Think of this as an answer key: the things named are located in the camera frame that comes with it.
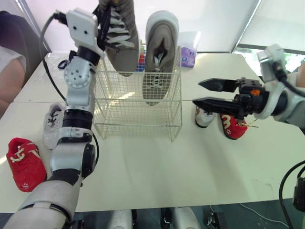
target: black cable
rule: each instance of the black cable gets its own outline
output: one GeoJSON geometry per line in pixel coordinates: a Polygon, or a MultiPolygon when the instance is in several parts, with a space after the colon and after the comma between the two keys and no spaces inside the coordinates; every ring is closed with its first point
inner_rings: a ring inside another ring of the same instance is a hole
{"type": "Polygon", "coordinates": [[[301,97],[305,97],[305,92],[296,89],[294,86],[292,86],[292,84],[290,84],[287,81],[287,74],[284,71],[284,69],[282,68],[280,63],[274,62],[272,67],[273,67],[273,71],[275,73],[275,76],[276,76],[276,78],[278,79],[279,82],[282,82],[293,93],[295,93],[295,94],[297,94],[301,97]]]}
{"type": "MultiPolygon", "coordinates": [[[[41,57],[41,60],[42,60],[42,63],[43,63],[43,67],[44,67],[44,69],[45,69],[45,71],[46,71],[46,73],[47,73],[47,75],[48,75],[48,77],[49,77],[53,87],[55,88],[57,93],[60,95],[60,97],[64,101],[66,101],[65,96],[63,96],[63,94],[60,92],[59,88],[56,86],[55,82],[53,81],[52,76],[51,76],[50,71],[49,71],[49,68],[48,68],[48,64],[45,61],[43,53],[42,53],[44,34],[45,34],[48,26],[50,25],[50,23],[52,22],[53,19],[59,19],[61,21],[62,20],[62,13],[59,13],[59,14],[54,13],[52,16],[49,17],[49,19],[47,20],[47,22],[43,26],[43,29],[41,31],[41,36],[40,36],[40,39],[39,39],[39,53],[40,53],[40,57],[41,57]]],[[[99,147],[99,143],[98,143],[97,138],[96,138],[94,133],[92,133],[92,136],[93,136],[93,139],[95,141],[96,150],[97,150],[96,158],[95,158],[95,165],[96,165],[98,160],[99,160],[99,156],[100,156],[100,147],[99,147]]]]}
{"type": "Polygon", "coordinates": [[[301,96],[301,97],[305,97],[305,92],[302,92],[298,89],[296,89],[295,87],[293,87],[287,80],[282,80],[280,81],[282,82],[290,91],[292,91],[293,93],[301,96]]]}
{"type": "Polygon", "coordinates": [[[97,162],[99,161],[100,147],[99,147],[99,144],[97,143],[97,139],[96,139],[96,136],[95,136],[94,133],[93,133],[93,138],[94,138],[94,141],[95,141],[95,143],[96,143],[96,158],[95,158],[95,165],[96,165],[97,162]]]}
{"type": "Polygon", "coordinates": [[[304,171],[305,171],[305,166],[300,170],[300,172],[297,174],[297,178],[299,178],[301,175],[302,175],[302,173],[304,173],[304,171]]]}
{"type": "Polygon", "coordinates": [[[301,165],[303,165],[303,164],[305,164],[305,161],[302,161],[302,162],[296,164],[295,166],[293,166],[291,169],[288,170],[288,172],[285,174],[285,176],[284,176],[283,179],[282,179],[282,182],[281,182],[281,184],[280,184],[280,189],[279,189],[279,192],[278,192],[279,200],[280,200],[280,204],[281,204],[281,208],[282,208],[282,210],[283,210],[284,216],[285,216],[285,218],[286,218],[286,220],[287,220],[287,223],[288,223],[288,226],[289,226],[290,229],[293,229],[294,227],[293,227],[293,225],[292,225],[292,222],[291,222],[291,220],[290,220],[290,218],[289,218],[288,212],[287,212],[287,210],[286,210],[286,208],[285,208],[285,205],[284,205],[284,202],[283,202],[283,187],[284,187],[284,183],[285,183],[285,181],[287,180],[288,176],[289,176],[296,168],[298,168],[299,166],[301,166],[301,165]]]}
{"type": "Polygon", "coordinates": [[[66,101],[66,98],[65,96],[63,96],[63,94],[60,92],[60,90],[58,89],[58,87],[56,86],[55,82],[53,81],[52,77],[51,77],[51,74],[50,74],[50,71],[49,71],[49,68],[48,68],[48,65],[47,65],[47,62],[45,61],[44,59],[44,56],[43,56],[43,53],[42,53],[42,48],[43,48],[43,38],[44,38],[44,34],[48,28],[48,26],[50,25],[50,23],[52,22],[52,20],[55,18],[54,14],[52,16],[50,16],[50,18],[47,20],[47,22],[45,23],[45,25],[43,26],[43,29],[41,31],[41,36],[40,36],[40,39],[39,39],[39,53],[40,53],[40,57],[41,57],[41,60],[42,60],[42,63],[43,63],[43,66],[44,66],[44,69],[46,70],[46,73],[53,85],[53,87],[55,88],[55,90],[57,91],[57,93],[60,95],[60,97],[66,101]]]}

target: person's arm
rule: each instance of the person's arm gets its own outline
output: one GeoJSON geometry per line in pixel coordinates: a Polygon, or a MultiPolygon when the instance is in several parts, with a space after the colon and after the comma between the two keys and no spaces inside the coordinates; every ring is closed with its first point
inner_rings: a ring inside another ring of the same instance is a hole
{"type": "Polygon", "coordinates": [[[0,117],[20,92],[24,75],[25,70],[17,59],[13,59],[0,72],[0,117]]]}
{"type": "Polygon", "coordinates": [[[299,72],[296,77],[296,86],[305,87],[305,62],[299,67],[299,72]]]}

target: cable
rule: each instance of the cable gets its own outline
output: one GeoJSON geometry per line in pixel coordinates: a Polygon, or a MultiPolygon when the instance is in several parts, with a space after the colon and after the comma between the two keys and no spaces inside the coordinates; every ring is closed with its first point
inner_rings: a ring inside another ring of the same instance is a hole
{"type": "Polygon", "coordinates": [[[215,212],[211,205],[210,205],[210,208],[211,208],[212,212],[215,212]]]}
{"type": "Polygon", "coordinates": [[[278,195],[279,195],[279,199],[280,199],[280,204],[281,204],[281,208],[283,210],[283,213],[284,213],[284,216],[287,220],[287,223],[288,223],[288,226],[290,229],[293,229],[293,225],[292,225],[292,222],[289,218],[289,215],[288,215],[288,212],[285,208],[285,205],[284,205],[284,202],[283,202],[283,187],[284,187],[284,183],[285,181],[287,180],[288,176],[296,169],[298,168],[299,166],[305,164],[305,161],[301,161],[300,163],[296,164],[295,166],[293,166],[291,169],[288,170],[288,172],[285,174],[285,176],[283,177],[282,179],[282,182],[280,184],[280,188],[279,188],[279,191],[278,191],[278,195]]]}
{"type": "MultiPolygon", "coordinates": [[[[44,59],[43,53],[42,53],[42,47],[43,47],[43,38],[44,38],[44,34],[48,28],[48,26],[50,25],[50,23],[52,22],[53,19],[58,19],[60,22],[67,24],[67,21],[65,21],[65,18],[63,18],[63,13],[54,13],[52,16],[49,17],[49,19],[47,20],[47,22],[45,23],[45,25],[43,26],[43,29],[41,31],[41,36],[39,39],[39,53],[40,53],[40,57],[41,57],[41,61],[43,63],[43,67],[53,85],[53,87],[55,88],[55,90],[57,91],[57,93],[60,95],[60,97],[66,101],[65,96],[63,96],[63,94],[60,92],[59,88],[56,86],[55,82],[52,79],[52,76],[50,74],[49,68],[48,68],[48,64],[44,59]]],[[[100,147],[99,147],[99,143],[97,141],[97,138],[95,136],[94,133],[92,133],[93,139],[95,141],[96,144],[96,158],[95,158],[95,165],[97,165],[97,162],[99,160],[99,156],[100,156],[100,147]]]]}
{"type": "Polygon", "coordinates": [[[295,94],[297,94],[297,95],[299,95],[301,97],[305,97],[305,92],[302,92],[302,91],[296,89],[287,80],[281,80],[280,82],[282,82],[293,93],[295,93],[295,94]]]}
{"type": "Polygon", "coordinates": [[[304,171],[305,171],[305,166],[300,170],[300,172],[297,174],[297,178],[299,178],[301,175],[302,175],[302,173],[304,173],[304,171]]]}
{"type": "Polygon", "coordinates": [[[253,210],[252,208],[249,208],[249,207],[247,207],[247,206],[245,206],[245,205],[243,205],[243,204],[240,204],[240,205],[243,206],[244,208],[246,208],[246,209],[248,209],[248,210],[254,212],[256,215],[262,217],[262,218],[265,219],[265,220],[268,220],[268,221],[273,222],[273,223],[280,223],[280,224],[283,224],[285,227],[289,228],[288,225],[284,224],[282,221],[273,220],[273,219],[268,219],[268,218],[262,216],[261,214],[259,214],[257,211],[253,210]]]}
{"type": "Polygon", "coordinates": [[[274,62],[272,67],[273,67],[275,76],[279,82],[282,82],[293,93],[295,93],[301,97],[305,97],[305,92],[296,89],[294,86],[292,86],[292,84],[290,84],[287,81],[287,74],[284,71],[284,69],[282,68],[282,65],[280,63],[274,62]]]}
{"type": "Polygon", "coordinates": [[[96,136],[94,133],[92,133],[92,136],[94,138],[95,144],[96,144],[96,159],[95,159],[95,165],[97,164],[97,162],[99,161],[99,156],[100,156],[100,147],[99,144],[97,142],[96,136]]]}
{"type": "Polygon", "coordinates": [[[53,87],[55,88],[55,90],[57,91],[57,93],[60,95],[60,97],[66,101],[66,98],[65,96],[63,96],[63,94],[60,92],[60,90],[58,89],[58,87],[56,86],[55,82],[53,81],[52,77],[51,77],[51,74],[50,74],[50,71],[49,71],[49,68],[48,68],[48,65],[47,65],[47,62],[45,61],[44,59],[44,56],[43,56],[43,53],[42,53],[42,47],[43,47],[43,38],[44,38],[44,34],[48,28],[48,26],[50,25],[50,23],[52,22],[52,20],[55,18],[54,16],[55,14],[53,14],[52,16],[49,17],[49,19],[47,20],[47,22],[45,23],[45,25],[43,26],[43,29],[41,31],[41,36],[40,36],[40,39],[39,39],[39,53],[40,53],[40,57],[41,57],[41,60],[42,60],[42,63],[43,63],[43,66],[44,66],[44,69],[46,70],[46,73],[53,85],[53,87]]]}

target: window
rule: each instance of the window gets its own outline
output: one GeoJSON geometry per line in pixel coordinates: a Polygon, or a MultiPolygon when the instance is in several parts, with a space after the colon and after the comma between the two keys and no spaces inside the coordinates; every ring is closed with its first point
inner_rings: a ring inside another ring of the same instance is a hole
{"type": "MultiPolygon", "coordinates": [[[[237,47],[234,53],[241,54],[245,58],[247,64],[252,68],[252,70],[258,76],[262,76],[261,66],[257,59],[257,53],[261,51],[262,51],[261,49],[249,49],[249,48],[237,47]]],[[[301,65],[301,61],[305,61],[305,55],[285,52],[285,60],[286,60],[286,69],[289,72],[293,72],[301,65]]]]}

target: plastic container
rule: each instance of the plastic container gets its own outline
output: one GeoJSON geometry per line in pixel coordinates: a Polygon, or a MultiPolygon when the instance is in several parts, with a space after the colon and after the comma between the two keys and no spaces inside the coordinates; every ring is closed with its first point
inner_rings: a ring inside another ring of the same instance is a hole
{"type": "Polygon", "coordinates": [[[181,66],[193,68],[196,61],[200,31],[180,32],[178,45],[181,47],[181,66]]]}

